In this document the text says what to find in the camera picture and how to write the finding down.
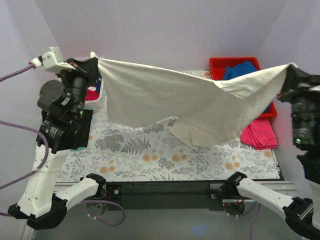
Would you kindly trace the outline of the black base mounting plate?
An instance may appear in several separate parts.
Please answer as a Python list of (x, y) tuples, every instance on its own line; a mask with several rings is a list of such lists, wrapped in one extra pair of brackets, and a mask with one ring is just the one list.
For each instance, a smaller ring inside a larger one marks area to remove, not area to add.
[(221, 189), (224, 180), (107, 182), (107, 199), (125, 210), (223, 210), (223, 200), (242, 201)]

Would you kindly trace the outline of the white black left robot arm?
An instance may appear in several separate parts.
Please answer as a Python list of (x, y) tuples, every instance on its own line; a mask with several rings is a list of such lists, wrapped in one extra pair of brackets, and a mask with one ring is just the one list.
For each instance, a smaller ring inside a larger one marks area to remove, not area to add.
[(85, 110), (88, 88), (101, 75), (96, 57), (79, 61), (68, 59), (54, 71), (57, 79), (47, 81), (39, 91), (37, 105), (42, 123), (37, 132), (35, 159), (21, 199), (8, 208), (8, 214), (27, 221), (34, 230), (57, 227), (69, 209), (83, 200), (106, 196), (106, 180), (88, 174), (66, 190), (55, 192), (59, 171), (81, 138), (89, 136), (91, 113)]

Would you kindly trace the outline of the red plastic bin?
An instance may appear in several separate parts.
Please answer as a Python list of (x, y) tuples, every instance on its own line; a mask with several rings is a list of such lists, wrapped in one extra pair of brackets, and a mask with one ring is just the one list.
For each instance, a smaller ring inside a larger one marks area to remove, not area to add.
[[(209, 59), (211, 77), (214, 81), (221, 81), (225, 75), (227, 67), (233, 68), (234, 66), (244, 62), (250, 62), (258, 71), (261, 70), (260, 64), (255, 57), (212, 57)], [(271, 102), (267, 110), (265, 110), (258, 119), (271, 119), (277, 115), (276, 107), (274, 103)]]

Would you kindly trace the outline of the blue t shirt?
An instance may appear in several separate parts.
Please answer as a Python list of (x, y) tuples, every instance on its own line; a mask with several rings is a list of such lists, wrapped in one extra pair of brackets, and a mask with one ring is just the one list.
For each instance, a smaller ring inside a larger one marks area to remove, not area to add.
[(231, 80), (246, 74), (256, 72), (258, 69), (249, 61), (239, 63), (233, 67), (227, 66), (224, 71), (222, 80)]

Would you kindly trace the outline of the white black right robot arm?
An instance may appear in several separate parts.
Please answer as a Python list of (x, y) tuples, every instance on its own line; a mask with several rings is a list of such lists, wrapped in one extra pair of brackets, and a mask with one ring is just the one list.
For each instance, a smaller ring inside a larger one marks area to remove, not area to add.
[(297, 155), (311, 198), (283, 195), (237, 171), (217, 189), (209, 188), (213, 199), (249, 198), (272, 210), (298, 235), (320, 238), (320, 77), (293, 64), (286, 68), (280, 91), (281, 102), (291, 104), (292, 143), (305, 151)]

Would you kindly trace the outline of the folded pink t shirt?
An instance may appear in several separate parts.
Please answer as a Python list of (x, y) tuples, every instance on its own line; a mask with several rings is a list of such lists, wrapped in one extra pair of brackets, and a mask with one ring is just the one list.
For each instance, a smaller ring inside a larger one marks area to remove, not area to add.
[(275, 149), (278, 145), (268, 119), (256, 119), (245, 127), (241, 133), (240, 142), (256, 150)]

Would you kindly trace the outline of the folded black t shirt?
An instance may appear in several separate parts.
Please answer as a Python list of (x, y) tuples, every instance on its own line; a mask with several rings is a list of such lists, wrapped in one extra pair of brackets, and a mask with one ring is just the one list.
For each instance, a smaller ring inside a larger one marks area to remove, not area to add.
[(80, 129), (75, 136), (72, 150), (79, 150), (88, 146), (93, 113), (92, 109), (85, 109), (82, 118), (76, 121), (80, 125)]

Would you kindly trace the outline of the navy t shirt in basket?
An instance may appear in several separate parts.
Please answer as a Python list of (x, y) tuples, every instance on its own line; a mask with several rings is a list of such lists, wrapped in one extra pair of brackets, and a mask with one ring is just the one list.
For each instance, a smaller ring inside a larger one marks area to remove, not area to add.
[(102, 83), (103, 83), (103, 79), (102, 79), (102, 75), (99, 74), (99, 79), (97, 81), (97, 83), (95, 84), (95, 87), (96, 87), (96, 92), (100, 94), (101, 92), (101, 88), (102, 88)]

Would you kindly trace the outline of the white plastic basket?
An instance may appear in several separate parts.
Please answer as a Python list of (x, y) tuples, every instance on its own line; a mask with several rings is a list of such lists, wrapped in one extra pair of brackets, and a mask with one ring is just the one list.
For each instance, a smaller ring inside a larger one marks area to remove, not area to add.
[(87, 95), (85, 98), (85, 108), (87, 109), (96, 109), (101, 104), (101, 98), (104, 89), (104, 82), (102, 77), (98, 81), (88, 87)]

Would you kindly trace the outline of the magenta t shirt in basket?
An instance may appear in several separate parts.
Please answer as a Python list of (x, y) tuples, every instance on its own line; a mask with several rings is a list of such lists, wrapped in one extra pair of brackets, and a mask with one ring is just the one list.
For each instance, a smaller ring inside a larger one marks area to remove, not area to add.
[(99, 98), (100, 94), (96, 92), (96, 87), (91, 86), (87, 89), (85, 101), (95, 101)]

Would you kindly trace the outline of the cream t shirt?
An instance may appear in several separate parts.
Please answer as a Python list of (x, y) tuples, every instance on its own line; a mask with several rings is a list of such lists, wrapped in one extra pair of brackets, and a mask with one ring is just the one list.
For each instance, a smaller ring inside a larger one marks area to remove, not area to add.
[(230, 80), (211, 80), (166, 68), (98, 59), (108, 120), (131, 128), (177, 117), (171, 133), (190, 147), (238, 138), (280, 93), (289, 66)]

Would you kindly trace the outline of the floral table mat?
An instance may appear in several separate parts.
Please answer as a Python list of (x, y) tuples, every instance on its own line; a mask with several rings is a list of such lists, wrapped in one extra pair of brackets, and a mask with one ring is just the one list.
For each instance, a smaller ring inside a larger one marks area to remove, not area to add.
[(191, 148), (170, 132), (175, 122), (170, 117), (143, 128), (110, 123), (102, 96), (87, 147), (69, 153), (58, 182), (75, 183), (90, 173), (109, 182), (225, 180), (237, 171), (255, 180), (280, 179), (272, 150), (256, 150), (239, 139)]

